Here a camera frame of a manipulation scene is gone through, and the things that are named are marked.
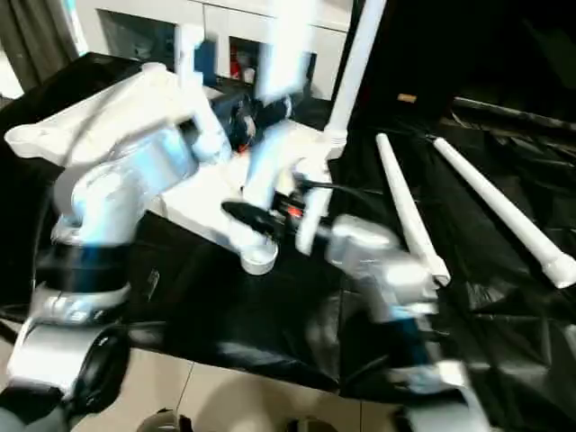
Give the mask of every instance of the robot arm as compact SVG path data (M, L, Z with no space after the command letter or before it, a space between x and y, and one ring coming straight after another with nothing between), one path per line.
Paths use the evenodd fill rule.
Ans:
M116 399L130 354L117 322L130 291L130 243L149 201L196 169L179 129L161 124L81 175L61 175L55 196L64 208L0 394L3 430L69 430Z

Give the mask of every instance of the white pole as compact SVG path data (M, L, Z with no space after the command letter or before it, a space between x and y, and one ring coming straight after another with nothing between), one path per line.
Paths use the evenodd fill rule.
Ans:
M200 162L217 164L232 157L232 148L203 90L203 74L194 70L194 51L204 40L204 29L180 24L175 30L175 71L178 85L190 103L193 121L200 131L192 152Z
M385 6L386 0L366 0L364 4L334 108L328 126L324 130L328 141L340 150L344 148L347 142L348 123Z
M544 274L557 288L566 288L576 283L574 258L564 254L518 207L445 139L436 139L434 147L524 243L542 265Z
M444 260L438 256L434 249L398 160L388 141L388 136L379 133L376 136L376 142L409 251L427 266L430 273L443 286L446 286L450 283L450 272L448 272Z
M318 0L275 0L269 44L260 54L256 96L264 104L300 92L309 64Z

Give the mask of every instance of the black wire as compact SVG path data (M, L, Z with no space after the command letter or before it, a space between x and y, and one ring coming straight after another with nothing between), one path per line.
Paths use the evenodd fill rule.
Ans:
M334 189L337 191L344 192L346 194L354 196L357 200L366 204L366 206L368 206L370 208L370 210L372 210L373 212L383 213L382 207L379 206L377 203L375 203L375 201L369 196L369 194L378 194L377 191L370 191L370 190L366 190L366 189L357 189L357 188L354 188L351 186L344 186L342 184L312 182L309 180L302 180L301 184L308 186L308 187L320 187L322 189Z

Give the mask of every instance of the black cloth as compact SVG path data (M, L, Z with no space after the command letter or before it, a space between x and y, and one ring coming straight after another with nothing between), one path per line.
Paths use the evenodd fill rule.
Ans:
M138 70L88 55L0 112L0 134L36 122ZM489 133L437 130L564 251L576 256L574 173L565 153ZM332 214L350 212L401 232L384 181L375 130L351 130L336 182L381 189L376 208L335 191ZM556 290L508 229L432 149L391 134L418 207L453 281L440 291L432 335L466 360L490 419L508 430L573 430L576 425L574 288ZM42 197L60 168L0 159L5 203L0 315L23 319L30 298L32 246ZM40 249L54 215L44 222ZM414 323L374 325L362 299L320 256L287 243L274 270L245 274L238 258L167 220L147 214L130 252L127 320L134 345L211 365L234 367L372 401L409 401L390 385L395 365L418 364Z

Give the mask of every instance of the floor tile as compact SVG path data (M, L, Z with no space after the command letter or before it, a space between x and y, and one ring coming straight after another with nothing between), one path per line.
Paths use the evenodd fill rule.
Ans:
M395 432L392 414L397 405L362 402L362 432Z
M2 322L10 329L20 331L20 324L14 324L10 321L4 320L2 320ZM6 386L6 367L8 366L8 360L10 359L12 348L12 344L6 342L0 337L0 389L3 389Z
M191 362L179 358L133 349L118 400L98 416L82 420L74 432L132 432L159 410L175 410L191 368Z
M360 402L299 385L195 364L179 407L197 432L275 432L315 417L338 432L360 430Z

